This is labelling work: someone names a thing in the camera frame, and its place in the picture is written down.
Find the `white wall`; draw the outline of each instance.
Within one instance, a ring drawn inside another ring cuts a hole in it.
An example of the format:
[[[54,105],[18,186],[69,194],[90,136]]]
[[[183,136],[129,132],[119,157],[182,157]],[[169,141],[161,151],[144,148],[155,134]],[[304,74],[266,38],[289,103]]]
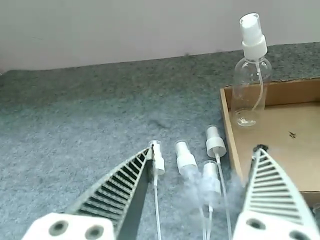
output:
[[[237,50],[258,12],[268,45],[320,41],[319,0],[2,0],[0,69],[54,69]]]

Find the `transparent bottle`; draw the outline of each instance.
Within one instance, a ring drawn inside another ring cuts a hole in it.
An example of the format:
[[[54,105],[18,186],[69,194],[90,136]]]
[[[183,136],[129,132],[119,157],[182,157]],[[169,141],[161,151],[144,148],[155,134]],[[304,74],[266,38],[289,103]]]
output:
[[[234,69],[231,113],[241,127],[251,127],[265,109],[272,67],[265,58],[268,52],[265,35],[257,13],[249,13],[240,21],[244,58]]]
[[[244,57],[235,66],[231,111],[239,126],[250,127],[257,123],[265,109],[271,74],[271,64],[264,56],[258,60]]]

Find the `mounting hole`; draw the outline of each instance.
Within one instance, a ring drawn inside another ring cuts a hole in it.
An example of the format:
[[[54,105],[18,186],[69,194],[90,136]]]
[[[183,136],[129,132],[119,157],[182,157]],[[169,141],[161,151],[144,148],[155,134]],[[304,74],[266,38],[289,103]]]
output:
[[[85,232],[85,238],[87,240],[96,240],[100,238],[103,233],[104,233],[104,228],[102,226],[94,225]]]
[[[246,221],[246,224],[253,227],[254,229],[260,229],[260,230],[266,229],[266,225],[262,221],[255,218],[250,218],[249,220]]]
[[[304,233],[300,231],[292,231],[289,234],[290,238],[295,240],[310,240],[308,236],[306,236]]]
[[[49,228],[49,234],[51,236],[59,236],[61,234],[64,234],[67,228],[68,222],[60,220],[51,225],[51,227]]]

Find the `brown cardboard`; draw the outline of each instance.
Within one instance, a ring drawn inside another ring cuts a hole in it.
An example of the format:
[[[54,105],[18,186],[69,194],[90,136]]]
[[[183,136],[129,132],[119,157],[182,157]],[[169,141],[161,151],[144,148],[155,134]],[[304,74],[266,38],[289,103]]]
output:
[[[258,87],[250,86],[252,92]],[[232,87],[220,95],[230,163],[240,178],[248,177],[253,148],[265,144],[308,204],[320,202],[320,78],[272,82],[265,111],[252,128],[232,120]]]

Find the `white spray nozzle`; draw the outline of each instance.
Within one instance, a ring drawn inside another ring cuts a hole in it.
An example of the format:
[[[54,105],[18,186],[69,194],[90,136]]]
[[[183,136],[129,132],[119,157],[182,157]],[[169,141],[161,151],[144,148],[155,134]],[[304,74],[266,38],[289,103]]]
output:
[[[265,35],[262,33],[260,17],[257,13],[249,13],[240,21],[242,32],[242,48],[245,58],[258,60],[266,55],[268,48]]]
[[[165,173],[165,160],[162,157],[161,142],[152,140],[149,142],[149,146],[152,147],[153,150],[154,170],[158,175],[163,175]]]
[[[227,153],[225,143],[220,137],[218,128],[215,125],[209,125],[206,130],[206,152],[210,158],[222,157]]]
[[[217,179],[218,178],[218,165],[215,161],[208,160],[204,162],[203,166],[203,177],[212,177]]]
[[[195,156],[193,156],[188,148],[185,141],[180,140],[175,144],[176,152],[176,164],[178,165],[178,170],[181,175],[183,175],[183,168],[185,166],[191,165],[197,167]]]
[[[240,19],[243,42],[248,45],[259,43],[263,37],[259,15],[249,13]]]
[[[221,196],[221,186],[218,179],[218,164],[208,160],[204,162],[202,172],[202,191],[204,201],[213,207],[217,203],[217,194]]]

